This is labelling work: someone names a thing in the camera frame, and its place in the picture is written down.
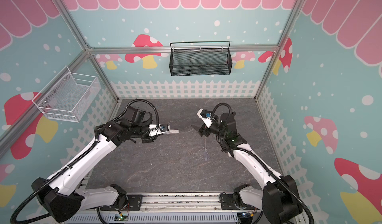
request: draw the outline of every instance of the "table surface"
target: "table surface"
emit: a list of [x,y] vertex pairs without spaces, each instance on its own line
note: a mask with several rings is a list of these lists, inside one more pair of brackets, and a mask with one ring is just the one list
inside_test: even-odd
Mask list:
[[[131,99],[123,99],[118,114]],[[200,137],[191,125],[203,122],[199,109],[212,110],[226,102],[236,112],[238,133],[255,153],[276,171],[280,171],[274,151],[254,99],[150,99],[158,110],[159,121],[178,129],[179,134],[163,135],[153,143],[126,141],[105,156],[94,168],[86,189],[117,184],[127,193],[142,192],[232,192],[248,183],[260,189],[249,171],[236,159],[229,158],[214,135]],[[136,102],[133,107],[153,114],[149,105]],[[219,107],[216,114],[227,112]],[[208,160],[204,160],[205,142]]]

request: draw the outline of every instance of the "white wire basket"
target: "white wire basket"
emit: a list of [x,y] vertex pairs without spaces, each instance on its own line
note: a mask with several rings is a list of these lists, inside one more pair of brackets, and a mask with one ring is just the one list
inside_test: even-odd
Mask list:
[[32,102],[48,119],[79,122],[101,89],[98,77],[72,73],[68,67],[58,76],[60,79],[44,92],[52,81],[48,83]]

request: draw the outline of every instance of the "mesh basket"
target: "mesh basket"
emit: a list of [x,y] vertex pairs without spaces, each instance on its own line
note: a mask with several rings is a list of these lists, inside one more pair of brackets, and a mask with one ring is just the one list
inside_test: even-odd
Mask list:
[[229,41],[170,43],[170,47],[171,76],[231,74]]
[[45,117],[79,122],[100,91],[101,85],[97,77],[69,71],[47,92],[43,93],[44,89],[32,101]]

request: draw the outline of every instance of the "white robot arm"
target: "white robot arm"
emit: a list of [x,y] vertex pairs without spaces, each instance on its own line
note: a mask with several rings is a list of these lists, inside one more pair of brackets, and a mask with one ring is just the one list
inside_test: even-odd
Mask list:
[[[229,112],[223,113],[219,119],[215,111],[220,106],[226,106]],[[220,103],[212,111],[200,109],[197,115],[203,120],[203,125],[200,128],[193,126],[200,136],[215,134],[222,151],[241,162],[260,184],[262,190],[248,184],[235,188],[235,205],[239,208],[251,205],[260,209],[271,224],[290,223],[289,220],[304,209],[309,223],[313,224],[313,216],[298,195],[296,182],[290,175],[282,176],[255,154],[237,133],[235,114],[228,104]]]

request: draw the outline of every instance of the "black wire basket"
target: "black wire basket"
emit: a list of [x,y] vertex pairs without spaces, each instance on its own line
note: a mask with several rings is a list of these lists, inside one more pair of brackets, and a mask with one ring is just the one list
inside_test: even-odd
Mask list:
[[230,44],[229,41],[170,43],[171,76],[231,74]]

